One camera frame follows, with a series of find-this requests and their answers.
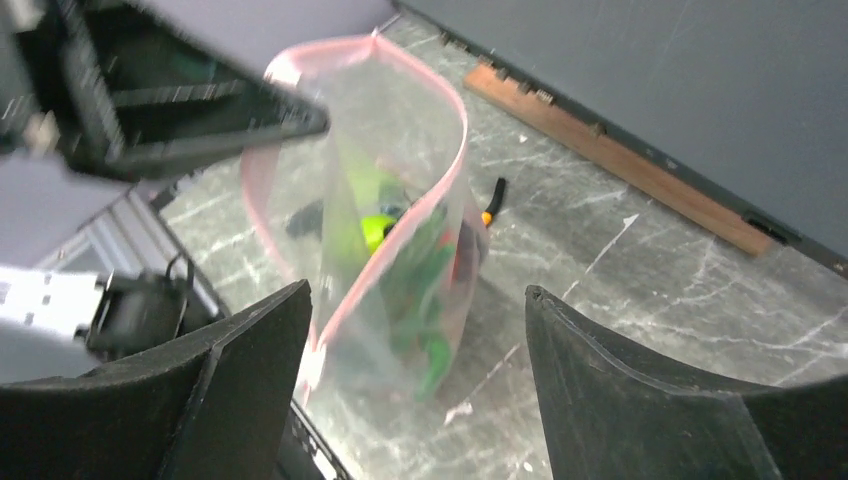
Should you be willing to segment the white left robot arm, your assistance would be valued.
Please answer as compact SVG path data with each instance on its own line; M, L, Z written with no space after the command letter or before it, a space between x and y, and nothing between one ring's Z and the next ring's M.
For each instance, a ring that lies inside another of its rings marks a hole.
M74 343L105 290L92 273L12 265L79 210L64 166L112 200L248 147L324 133L326 110L130 1L1 5L1 324Z

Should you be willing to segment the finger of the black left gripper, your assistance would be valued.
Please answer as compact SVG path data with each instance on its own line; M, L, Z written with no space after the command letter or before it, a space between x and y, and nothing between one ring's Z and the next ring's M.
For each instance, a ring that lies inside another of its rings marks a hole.
M143 1L1 5L1 150L137 182L324 134L327 110Z

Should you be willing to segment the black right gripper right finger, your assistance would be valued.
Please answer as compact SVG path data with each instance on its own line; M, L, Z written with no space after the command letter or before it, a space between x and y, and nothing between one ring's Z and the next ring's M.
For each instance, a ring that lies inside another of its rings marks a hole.
M557 479L843 479L847 379L773 387L660 354L525 291L528 352Z

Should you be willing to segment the clear pink-dotted zip bag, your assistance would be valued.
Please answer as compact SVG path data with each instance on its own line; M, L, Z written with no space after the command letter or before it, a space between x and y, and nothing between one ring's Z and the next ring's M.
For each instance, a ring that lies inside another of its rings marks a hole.
M265 75L324 105L327 134L241 158L244 205L312 320L296 394L425 398L456 357L488 249L456 89L385 36L312 41Z

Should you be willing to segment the green cucumber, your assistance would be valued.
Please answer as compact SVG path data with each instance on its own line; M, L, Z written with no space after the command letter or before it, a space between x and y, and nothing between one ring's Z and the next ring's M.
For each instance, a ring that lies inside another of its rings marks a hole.
M434 393L448 372L452 347L441 326L448 271L456 247L446 214L433 213L415 230L409 242L380 281L389 318L389 345L402 363L422 370L415 397Z

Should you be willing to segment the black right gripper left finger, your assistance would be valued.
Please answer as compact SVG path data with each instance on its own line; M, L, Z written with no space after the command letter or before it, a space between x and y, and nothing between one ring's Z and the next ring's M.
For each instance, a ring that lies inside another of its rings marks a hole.
M270 479L310 328L300 280L76 378L1 388L5 479Z

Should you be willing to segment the green apple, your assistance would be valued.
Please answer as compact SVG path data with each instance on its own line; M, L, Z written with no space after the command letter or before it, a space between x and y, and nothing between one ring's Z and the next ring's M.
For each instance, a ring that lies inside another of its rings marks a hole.
M388 214L364 216L360 221L363 239L370 255L382 245L398 219Z

